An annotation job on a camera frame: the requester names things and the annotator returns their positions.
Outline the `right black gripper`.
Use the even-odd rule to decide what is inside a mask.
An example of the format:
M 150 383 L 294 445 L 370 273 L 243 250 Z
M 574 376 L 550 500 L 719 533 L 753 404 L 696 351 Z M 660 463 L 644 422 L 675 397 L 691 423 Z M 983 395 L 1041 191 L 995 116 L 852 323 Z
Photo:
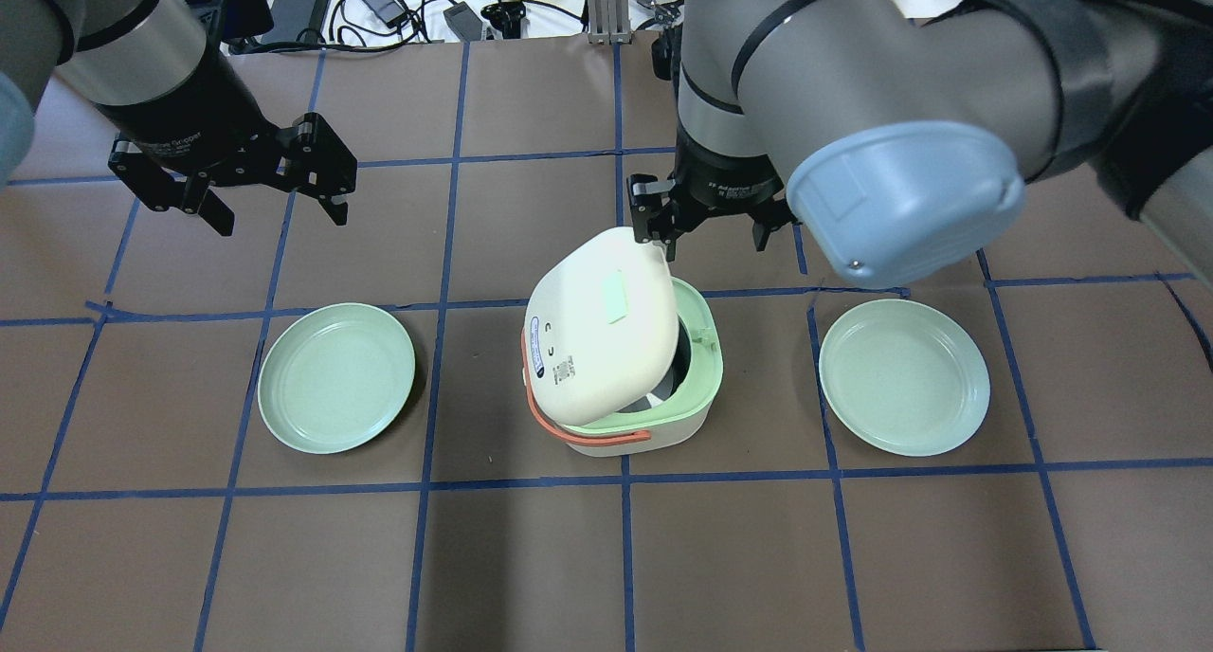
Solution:
M 630 176 L 634 242 L 662 245 L 664 259 L 672 263 L 684 234 L 710 219 L 746 215 L 754 250 L 763 253 L 771 233 L 798 222 L 788 202 L 778 198 L 780 190 L 784 181 L 765 154 L 731 156 L 680 139 L 664 181 L 648 173 Z

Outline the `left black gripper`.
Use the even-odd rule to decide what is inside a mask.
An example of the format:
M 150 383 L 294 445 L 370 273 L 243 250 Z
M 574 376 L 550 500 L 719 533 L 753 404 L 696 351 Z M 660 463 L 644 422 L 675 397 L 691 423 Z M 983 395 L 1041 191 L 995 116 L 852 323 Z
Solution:
M 309 111 L 286 128 L 268 122 L 261 128 L 237 131 L 218 141 L 210 136 L 212 155 L 204 155 L 203 136 L 195 135 L 190 151 L 173 144 L 173 155 L 156 156 L 116 135 L 108 168 L 146 207 L 178 208 L 197 215 L 222 238 L 234 231 L 235 215 L 216 189 L 268 185 L 313 198 L 335 225 L 348 224 L 355 191 L 358 160 L 320 113 Z

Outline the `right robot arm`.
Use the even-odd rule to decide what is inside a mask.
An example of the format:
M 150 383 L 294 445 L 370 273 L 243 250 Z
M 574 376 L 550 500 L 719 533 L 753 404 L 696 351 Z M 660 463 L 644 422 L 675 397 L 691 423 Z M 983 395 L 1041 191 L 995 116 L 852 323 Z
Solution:
M 893 288 L 1000 238 L 1030 183 L 1087 164 L 1211 282 L 1211 0 L 687 0 L 654 50 L 676 164 L 628 187 L 673 258 L 747 215 L 801 222 L 845 284 Z

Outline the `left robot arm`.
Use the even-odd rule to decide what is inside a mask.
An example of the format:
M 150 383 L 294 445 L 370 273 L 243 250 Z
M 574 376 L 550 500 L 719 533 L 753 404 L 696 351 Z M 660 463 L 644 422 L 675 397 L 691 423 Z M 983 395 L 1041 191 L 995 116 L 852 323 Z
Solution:
M 216 190 L 268 185 L 348 219 L 355 156 L 309 111 L 281 128 L 221 46 L 270 30 L 267 0 L 2 0 L 2 178 L 27 158 L 59 78 L 116 126 L 108 167 L 146 208 L 177 208 L 229 236 Z

